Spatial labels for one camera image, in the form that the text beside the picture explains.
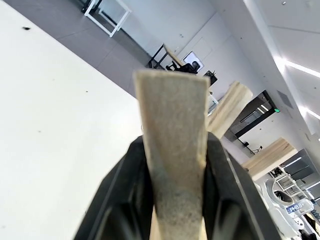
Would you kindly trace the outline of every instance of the air vent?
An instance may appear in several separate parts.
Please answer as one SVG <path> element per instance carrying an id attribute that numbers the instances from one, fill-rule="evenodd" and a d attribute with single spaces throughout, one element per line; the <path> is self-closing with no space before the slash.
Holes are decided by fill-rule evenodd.
<path id="1" fill-rule="evenodd" d="M 278 92 L 280 98 L 282 99 L 282 102 L 283 102 L 285 105 L 287 105 L 289 108 L 294 109 L 294 107 L 292 106 L 292 104 L 291 104 L 288 96 L 285 95 L 283 92 L 280 92 L 280 91 L 278 91 L 278 90 L 277 90 L 277 92 Z"/>
<path id="2" fill-rule="evenodd" d="M 306 133 L 304 133 L 304 134 L 305 134 L 306 139 L 308 139 L 310 142 L 310 138 L 308 137 L 308 134 L 306 134 Z"/>

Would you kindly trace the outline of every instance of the computer monitor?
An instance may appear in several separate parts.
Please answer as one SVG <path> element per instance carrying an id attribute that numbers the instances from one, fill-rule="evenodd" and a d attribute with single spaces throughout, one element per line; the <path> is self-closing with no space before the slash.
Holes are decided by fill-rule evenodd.
<path id="1" fill-rule="evenodd" d="M 194 61 L 196 61 L 200 65 L 199 69 L 197 70 L 198 72 L 204 67 L 204 64 L 200 61 L 200 59 L 197 57 L 197 55 L 195 55 L 193 51 L 191 51 L 187 56 L 185 56 L 183 61 L 186 64 L 191 64 L 191 65 Z"/>

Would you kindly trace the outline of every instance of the gray tile floor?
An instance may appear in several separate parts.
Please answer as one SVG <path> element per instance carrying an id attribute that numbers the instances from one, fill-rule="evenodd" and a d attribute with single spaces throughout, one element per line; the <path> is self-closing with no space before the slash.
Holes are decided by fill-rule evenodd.
<path id="1" fill-rule="evenodd" d="M 133 71 L 150 56 L 122 30 L 110 38 L 84 17 L 78 0 L 4 1 L 135 97 Z"/>

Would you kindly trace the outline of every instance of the fluorescent light strip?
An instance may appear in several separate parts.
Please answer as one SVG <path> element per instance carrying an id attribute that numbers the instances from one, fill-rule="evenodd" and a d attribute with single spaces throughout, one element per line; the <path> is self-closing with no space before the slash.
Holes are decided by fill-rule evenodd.
<path id="1" fill-rule="evenodd" d="M 311 111 L 311 110 L 308 109 L 308 108 L 305 108 L 305 111 L 306 111 L 308 114 L 310 114 L 310 115 L 312 115 L 312 116 L 314 116 L 315 118 L 317 118 L 317 119 L 320 120 L 320 116 L 319 116 L 318 114 L 316 114 L 314 111 Z"/>
<path id="2" fill-rule="evenodd" d="M 266 108 L 263 104 L 261 105 L 261 107 L 263 107 L 267 112 L 269 111 L 268 108 Z"/>
<path id="3" fill-rule="evenodd" d="M 315 199 L 311 192 L 307 191 L 307 193 L 309 194 L 310 198 Z"/>
<path id="4" fill-rule="evenodd" d="M 305 72 L 307 74 L 313 75 L 313 76 L 315 76 L 317 78 L 320 78 L 320 72 L 318 72 L 318 71 L 312 70 L 312 69 L 307 68 L 305 66 L 301 66 L 301 65 L 296 64 L 296 63 L 294 63 L 292 61 L 284 60 L 284 62 L 285 62 L 285 65 L 287 65 L 287 66 L 290 66 L 290 67 L 292 67 L 294 69 L 298 69 L 298 70 L 300 70 L 302 72 Z"/>
<path id="5" fill-rule="evenodd" d="M 314 186 L 317 186 L 318 184 L 320 184 L 320 181 L 316 182 L 315 184 L 308 186 L 305 190 L 308 190 L 310 188 L 313 188 Z"/>
<path id="6" fill-rule="evenodd" d="M 302 157 L 298 157 L 296 160 L 290 162 L 288 165 L 286 165 L 284 168 L 289 167 L 290 165 L 294 164 L 295 162 L 299 161 L 300 159 L 302 159 Z"/>
<path id="7" fill-rule="evenodd" d="M 257 107 L 256 109 L 258 109 L 260 112 L 262 112 L 262 114 L 265 114 L 265 112 L 262 111 L 259 107 Z"/>

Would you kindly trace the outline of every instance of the wooden plank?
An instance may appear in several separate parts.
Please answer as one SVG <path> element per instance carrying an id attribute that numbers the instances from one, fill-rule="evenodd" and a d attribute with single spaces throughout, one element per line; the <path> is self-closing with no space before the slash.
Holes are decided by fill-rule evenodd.
<path id="1" fill-rule="evenodd" d="M 202 221 L 209 79 L 146 70 L 135 75 L 143 142 L 162 240 L 195 240 Z"/>
<path id="2" fill-rule="evenodd" d="M 165 51 L 168 53 L 168 55 L 180 66 L 182 67 L 185 65 L 168 47 L 167 45 L 163 45 Z"/>
<path id="3" fill-rule="evenodd" d="M 242 167 L 249 170 L 252 180 L 258 180 L 263 175 L 276 168 L 298 151 L 282 137 L 274 141 L 261 152 L 242 164 Z"/>
<path id="4" fill-rule="evenodd" d="M 216 109 L 208 117 L 208 132 L 221 139 L 241 111 L 252 99 L 252 92 L 245 85 L 235 81 Z"/>

